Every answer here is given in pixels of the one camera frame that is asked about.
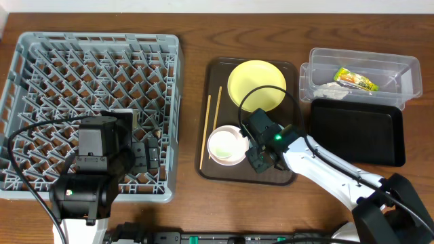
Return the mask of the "green orange snack wrapper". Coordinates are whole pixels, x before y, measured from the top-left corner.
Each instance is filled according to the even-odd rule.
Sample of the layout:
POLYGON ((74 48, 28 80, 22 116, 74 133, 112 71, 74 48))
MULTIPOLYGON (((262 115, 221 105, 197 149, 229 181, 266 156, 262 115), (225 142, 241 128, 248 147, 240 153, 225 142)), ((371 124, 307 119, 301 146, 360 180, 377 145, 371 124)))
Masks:
POLYGON ((367 77, 351 72, 350 70, 341 67, 334 75, 334 81, 343 85, 349 85, 356 89, 366 91, 378 91, 378 86, 371 82, 367 77))

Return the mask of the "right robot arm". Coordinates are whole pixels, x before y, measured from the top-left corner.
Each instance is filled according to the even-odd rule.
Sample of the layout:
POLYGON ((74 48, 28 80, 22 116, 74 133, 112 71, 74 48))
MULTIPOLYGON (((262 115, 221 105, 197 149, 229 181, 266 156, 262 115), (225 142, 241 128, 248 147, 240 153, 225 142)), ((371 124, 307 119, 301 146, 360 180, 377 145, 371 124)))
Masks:
POLYGON ((274 166, 300 174, 329 192, 352 213, 328 243, 430 243, 433 219, 411 182, 364 171, 318 145, 305 130, 282 127, 261 109, 239 119, 252 143, 248 161, 261 173, 274 166))

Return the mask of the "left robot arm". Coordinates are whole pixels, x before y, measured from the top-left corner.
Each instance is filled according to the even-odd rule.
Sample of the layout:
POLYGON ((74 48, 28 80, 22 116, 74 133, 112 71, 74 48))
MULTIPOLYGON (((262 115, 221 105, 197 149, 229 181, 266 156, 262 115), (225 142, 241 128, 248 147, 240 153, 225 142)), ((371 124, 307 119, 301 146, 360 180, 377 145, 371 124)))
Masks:
POLYGON ((160 166, 154 136, 133 141, 132 115, 107 113, 81 120, 79 149, 72 161, 76 171, 64 170, 50 189, 50 201, 66 243, 102 243, 127 174, 160 166))

